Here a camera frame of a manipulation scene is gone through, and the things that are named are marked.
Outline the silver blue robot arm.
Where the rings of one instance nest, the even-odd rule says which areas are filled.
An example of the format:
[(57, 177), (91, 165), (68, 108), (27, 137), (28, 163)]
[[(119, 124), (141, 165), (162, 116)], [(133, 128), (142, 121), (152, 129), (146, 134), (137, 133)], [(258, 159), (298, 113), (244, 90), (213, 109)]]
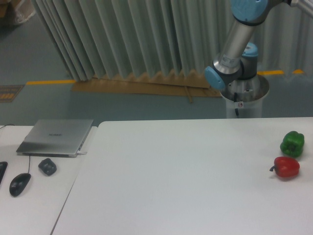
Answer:
[(257, 74), (258, 48), (249, 42), (255, 28), (262, 24), (270, 10), (285, 3), (313, 16), (311, 0), (232, 0), (231, 11), (235, 19), (228, 32), (221, 53), (205, 71), (211, 87), (222, 90), (235, 80), (249, 80)]

